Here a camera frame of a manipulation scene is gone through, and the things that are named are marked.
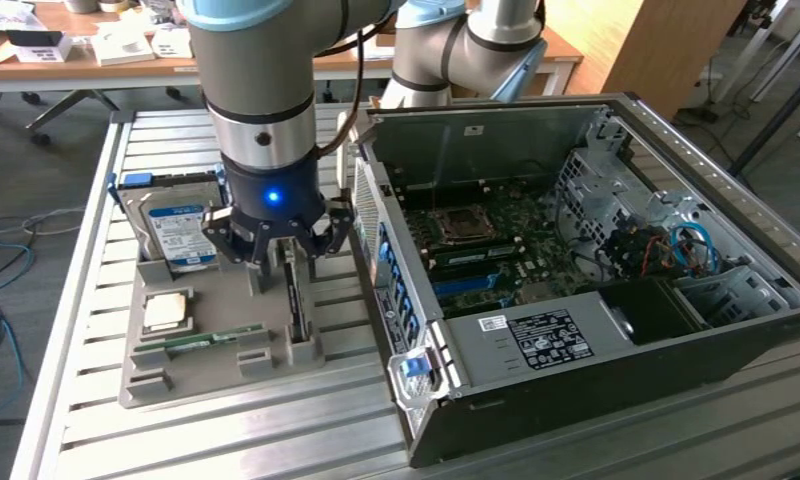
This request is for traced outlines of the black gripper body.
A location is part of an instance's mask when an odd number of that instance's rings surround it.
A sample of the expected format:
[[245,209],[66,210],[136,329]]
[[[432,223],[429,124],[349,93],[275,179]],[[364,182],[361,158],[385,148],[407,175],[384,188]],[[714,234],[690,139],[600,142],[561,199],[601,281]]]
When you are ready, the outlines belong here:
[[225,178],[236,210],[255,221],[297,219],[312,226],[325,213],[319,188],[317,148],[292,164],[256,169],[222,156]]

